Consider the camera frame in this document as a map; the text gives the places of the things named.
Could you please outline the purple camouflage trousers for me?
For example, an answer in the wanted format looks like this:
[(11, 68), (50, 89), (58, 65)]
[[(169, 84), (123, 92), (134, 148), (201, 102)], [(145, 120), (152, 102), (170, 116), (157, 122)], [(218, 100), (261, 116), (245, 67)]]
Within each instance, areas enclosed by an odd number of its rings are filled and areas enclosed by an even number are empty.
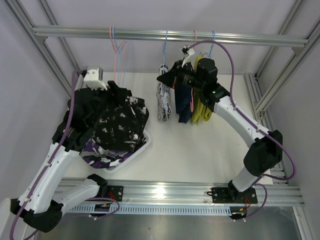
[(80, 157), (95, 169), (112, 170), (134, 154), (132, 151), (104, 149), (90, 139), (80, 153)]

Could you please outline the black white patterned trousers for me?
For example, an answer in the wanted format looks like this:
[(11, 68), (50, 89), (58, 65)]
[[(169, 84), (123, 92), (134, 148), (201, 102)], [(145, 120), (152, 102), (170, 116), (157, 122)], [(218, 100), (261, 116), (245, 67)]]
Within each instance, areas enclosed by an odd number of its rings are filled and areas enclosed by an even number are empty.
[(143, 142), (149, 115), (143, 98), (131, 94), (120, 106), (110, 100), (92, 140), (106, 150), (134, 152)]

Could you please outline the navy blue trousers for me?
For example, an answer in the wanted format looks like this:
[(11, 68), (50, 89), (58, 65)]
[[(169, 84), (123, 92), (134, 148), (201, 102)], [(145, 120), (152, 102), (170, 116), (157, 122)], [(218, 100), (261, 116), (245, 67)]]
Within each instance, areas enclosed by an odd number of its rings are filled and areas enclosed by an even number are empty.
[(179, 123), (188, 123), (191, 118), (191, 102), (193, 97), (193, 89), (182, 83), (176, 82), (174, 88), (175, 111), (179, 115)]

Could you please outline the white black lettered trousers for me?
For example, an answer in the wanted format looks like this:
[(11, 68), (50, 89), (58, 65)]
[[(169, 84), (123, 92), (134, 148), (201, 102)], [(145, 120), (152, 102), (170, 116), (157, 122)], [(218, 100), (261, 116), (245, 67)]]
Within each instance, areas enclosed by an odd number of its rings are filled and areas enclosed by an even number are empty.
[(171, 89), (162, 82), (157, 82), (157, 120), (167, 122), (172, 115)]

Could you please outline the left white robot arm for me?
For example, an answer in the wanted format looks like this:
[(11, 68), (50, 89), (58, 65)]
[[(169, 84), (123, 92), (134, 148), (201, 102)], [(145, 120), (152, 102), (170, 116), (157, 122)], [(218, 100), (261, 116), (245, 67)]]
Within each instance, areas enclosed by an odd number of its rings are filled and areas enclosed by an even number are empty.
[(117, 203), (109, 194), (108, 181), (97, 174), (89, 175), (70, 190), (55, 193), (68, 168), (94, 135), (103, 114), (112, 104), (125, 103), (131, 95), (129, 90), (117, 86), (114, 81), (107, 84), (106, 89), (76, 89), (75, 85), (72, 86), (68, 110), (52, 137), (44, 163), (27, 190), (10, 200), (10, 211), (15, 215), (10, 238), (19, 218), (37, 232), (48, 233), (66, 212), (84, 201)]

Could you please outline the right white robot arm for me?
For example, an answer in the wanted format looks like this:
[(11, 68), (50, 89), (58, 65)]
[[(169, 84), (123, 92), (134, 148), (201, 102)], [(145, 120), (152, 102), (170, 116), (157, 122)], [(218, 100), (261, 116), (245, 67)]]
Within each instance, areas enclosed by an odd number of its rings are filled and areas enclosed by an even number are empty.
[(252, 185), (269, 169), (283, 159), (280, 145), (283, 136), (278, 130), (270, 131), (241, 112), (231, 98), (231, 93), (218, 83), (218, 69), (215, 61), (201, 58), (196, 69), (191, 69), (182, 60), (174, 63), (157, 81), (172, 89), (190, 87), (198, 91), (202, 104), (224, 119), (244, 140), (248, 147), (240, 173), (228, 183), (228, 198), (240, 202)]

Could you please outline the white plastic basket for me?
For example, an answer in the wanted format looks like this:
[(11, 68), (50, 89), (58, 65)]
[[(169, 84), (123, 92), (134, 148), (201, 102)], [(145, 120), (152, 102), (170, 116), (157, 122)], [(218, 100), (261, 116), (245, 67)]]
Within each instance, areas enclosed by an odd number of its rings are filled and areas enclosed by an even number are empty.
[(120, 162), (119, 165), (111, 168), (103, 168), (102, 170), (105, 173), (113, 174), (121, 168), (123, 168), (124, 166), (126, 166), (131, 161), (133, 161), (135, 158), (137, 158), (152, 142), (152, 137), (146, 129), (143, 131), (143, 135), (145, 137), (145, 144), (143, 144), (143, 146), (141, 146), (137, 151), (135, 151), (130, 157)]

